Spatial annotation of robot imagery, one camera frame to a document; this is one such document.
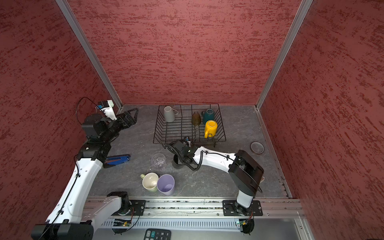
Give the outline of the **grey white mug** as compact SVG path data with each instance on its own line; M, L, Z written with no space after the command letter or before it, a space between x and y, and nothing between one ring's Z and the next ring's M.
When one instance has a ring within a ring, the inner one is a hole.
M174 122L178 114L179 114L179 111L175 110L171 106L164 107L164 118L167 123Z

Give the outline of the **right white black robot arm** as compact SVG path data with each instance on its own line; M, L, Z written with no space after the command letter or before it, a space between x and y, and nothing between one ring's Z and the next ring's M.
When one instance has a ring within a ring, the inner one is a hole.
M208 166L228 173L239 189L232 207L234 213L239 216L253 215L251 205L265 177L264 169L246 151L222 153L189 144L185 140L163 144L163 148L174 154L175 167L186 166L197 172L202 166Z

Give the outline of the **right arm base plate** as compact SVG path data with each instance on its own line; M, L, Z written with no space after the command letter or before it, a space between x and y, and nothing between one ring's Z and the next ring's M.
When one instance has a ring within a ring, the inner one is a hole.
M222 201L222 204L224 216L263 216L263 210L260 201L253 200L248 208L238 204L235 200L224 200Z

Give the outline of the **lilac plastic cup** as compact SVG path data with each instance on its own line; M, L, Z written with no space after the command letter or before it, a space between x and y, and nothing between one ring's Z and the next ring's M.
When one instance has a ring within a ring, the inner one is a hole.
M175 191L175 179L169 174L159 177L157 182L158 191L166 196L170 196Z

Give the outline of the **olive green glass cup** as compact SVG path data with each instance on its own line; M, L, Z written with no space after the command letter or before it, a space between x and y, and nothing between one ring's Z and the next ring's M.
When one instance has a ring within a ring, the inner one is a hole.
M201 124L201 116L198 112L194 112L192 115L192 125L193 126L199 126Z

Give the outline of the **yellow mug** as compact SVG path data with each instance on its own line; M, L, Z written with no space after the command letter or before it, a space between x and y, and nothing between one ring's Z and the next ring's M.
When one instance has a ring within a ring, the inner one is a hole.
M213 120L207 121L205 124L205 138L206 139L213 138L217 133L217 129L218 129L218 124L216 121L213 121Z

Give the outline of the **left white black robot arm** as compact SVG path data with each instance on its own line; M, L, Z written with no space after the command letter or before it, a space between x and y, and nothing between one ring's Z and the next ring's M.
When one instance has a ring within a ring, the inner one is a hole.
M112 167L107 162L112 141L120 131L137 123L138 112L134 108L117 115L114 120L100 114L85 118L82 129L87 141L74 157L75 169L71 179L45 223L34 226L32 239L91 240L95 231L112 214L133 217L134 207L127 192L122 191L108 194L86 217L83 217L83 209L99 171Z

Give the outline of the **dark green mug white inside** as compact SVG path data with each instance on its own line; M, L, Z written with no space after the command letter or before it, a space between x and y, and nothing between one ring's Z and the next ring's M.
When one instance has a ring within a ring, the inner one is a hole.
M207 109L202 111L202 123L205 125L208 121L213 121L215 119L215 112L212 109Z

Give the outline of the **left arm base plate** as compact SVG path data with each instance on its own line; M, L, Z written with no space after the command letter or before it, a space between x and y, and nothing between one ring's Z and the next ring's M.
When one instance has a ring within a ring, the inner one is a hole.
M119 216L142 216L145 211L145 200L128 200L122 203L117 211Z

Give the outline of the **black mug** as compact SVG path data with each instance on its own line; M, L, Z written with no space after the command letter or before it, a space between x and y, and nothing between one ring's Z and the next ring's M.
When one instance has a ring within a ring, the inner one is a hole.
M178 155L174 155L172 165L175 169L181 169L184 167L183 164L179 163Z

